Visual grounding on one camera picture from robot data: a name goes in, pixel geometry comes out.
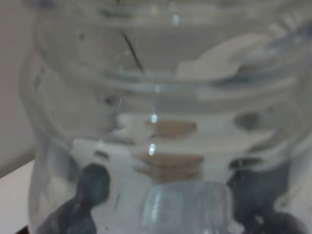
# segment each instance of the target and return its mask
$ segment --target black object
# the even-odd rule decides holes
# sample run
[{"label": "black object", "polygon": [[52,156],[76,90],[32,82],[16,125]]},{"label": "black object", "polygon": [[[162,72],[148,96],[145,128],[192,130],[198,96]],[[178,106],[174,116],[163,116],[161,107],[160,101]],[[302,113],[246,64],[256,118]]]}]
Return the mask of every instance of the black object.
[{"label": "black object", "polygon": [[37,234],[96,234],[91,209],[109,197],[110,175],[101,165],[90,164],[80,175],[75,197],[55,212],[37,229]]},{"label": "black object", "polygon": [[15,234],[29,234],[28,228],[27,228],[27,227],[24,227],[22,230],[18,231],[18,232],[15,233]]},{"label": "black object", "polygon": [[294,216],[278,213],[273,206],[287,192],[291,161],[266,172],[238,170],[228,186],[234,198],[234,218],[245,227],[243,234],[307,234]]}]

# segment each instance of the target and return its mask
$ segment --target transparent plastic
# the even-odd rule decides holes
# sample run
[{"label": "transparent plastic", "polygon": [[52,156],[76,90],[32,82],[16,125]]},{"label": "transparent plastic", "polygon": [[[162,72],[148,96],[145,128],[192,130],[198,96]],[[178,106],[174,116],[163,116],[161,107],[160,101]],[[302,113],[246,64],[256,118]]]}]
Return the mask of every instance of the transparent plastic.
[{"label": "transparent plastic", "polygon": [[27,0],[33,234],[312,234],[309,0]]}]

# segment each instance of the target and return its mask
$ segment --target white surface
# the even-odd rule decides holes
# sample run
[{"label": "white surface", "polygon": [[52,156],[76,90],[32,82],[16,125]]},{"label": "white surface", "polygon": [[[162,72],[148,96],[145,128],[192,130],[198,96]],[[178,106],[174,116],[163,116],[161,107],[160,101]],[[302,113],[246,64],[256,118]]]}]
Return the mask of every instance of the white surface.
[{"label": "white surface", "polygon": [[27,198],[33,162],[0,179],[0,233],[14,234],[28,223]]},{"label": "white surface", "polygon": [[0,175],[33,144],[18,96],[20,67],[31,49],[32,20],[22,0],[0,0]]}]

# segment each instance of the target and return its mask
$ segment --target dark speck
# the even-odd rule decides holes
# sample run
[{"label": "dark speck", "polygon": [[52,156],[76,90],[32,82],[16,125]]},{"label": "dark speck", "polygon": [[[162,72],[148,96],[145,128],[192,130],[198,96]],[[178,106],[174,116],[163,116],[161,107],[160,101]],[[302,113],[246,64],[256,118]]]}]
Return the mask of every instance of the dark speck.
[{"label": "dark speck", "polygon": [[94,156],[103,158],[105,160],[109,160],[110,159],[108,153],[103,152],[103,151],[99,151],[99,150],[94,153]]},{"label": "dark speck", "polygon": [[105,98],[105,103],[108,105],[113,105],[116,101],[116,97],[115,96],[107,96]]},{"label": "dark speck", "polygon": [[257,113],[248,113],[236,117],[234,122],[237,127],[251,131],[259,124],[260,116]]}]

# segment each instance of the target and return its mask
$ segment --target white wall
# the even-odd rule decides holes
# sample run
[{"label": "white wall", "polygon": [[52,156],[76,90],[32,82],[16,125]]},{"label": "white wall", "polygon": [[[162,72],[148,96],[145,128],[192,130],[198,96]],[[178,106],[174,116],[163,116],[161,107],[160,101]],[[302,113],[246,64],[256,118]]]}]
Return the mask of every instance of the white wall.
[{"label": "white wall", "polygon": [[0,0],[0,177],[25,163],[33,145],[17,92],[20,67],[31,49],[32,20],[22,0]]}]

